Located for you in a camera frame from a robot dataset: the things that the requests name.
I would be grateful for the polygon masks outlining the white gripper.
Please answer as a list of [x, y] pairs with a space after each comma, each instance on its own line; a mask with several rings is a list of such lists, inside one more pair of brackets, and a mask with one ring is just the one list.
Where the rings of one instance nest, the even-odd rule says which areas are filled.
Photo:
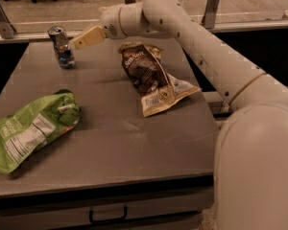
[[120, 27], [120, 11], [122, 6], [115, 5], [101, 8], [100, 26], [93, 26], [84, 30], [72, 38], [69, 45], [76, 49], [82, 50], [86, 47], [102, 43], [106, 36], [111, 39], [120, 39], [123, 37], [123, 32]]

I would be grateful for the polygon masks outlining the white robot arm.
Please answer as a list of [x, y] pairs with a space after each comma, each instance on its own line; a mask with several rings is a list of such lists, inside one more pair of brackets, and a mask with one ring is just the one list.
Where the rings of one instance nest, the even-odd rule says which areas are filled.
[[72, 44], [134, 35], [174, 38], [232, 110], [215, 146], [216, 230], [288, 230], [288, 88], [193, 21], [179, 0], [108, 7]]

